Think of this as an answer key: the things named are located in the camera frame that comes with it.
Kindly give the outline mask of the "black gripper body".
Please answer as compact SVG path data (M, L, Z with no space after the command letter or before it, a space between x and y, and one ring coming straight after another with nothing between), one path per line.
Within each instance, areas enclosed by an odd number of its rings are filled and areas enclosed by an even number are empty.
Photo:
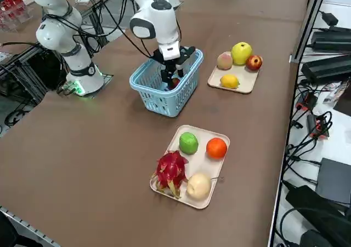
M163 57L163 64L165 66L180 65L185 60L186 47L180 46L176 48L175 46L162 47L161 53Z

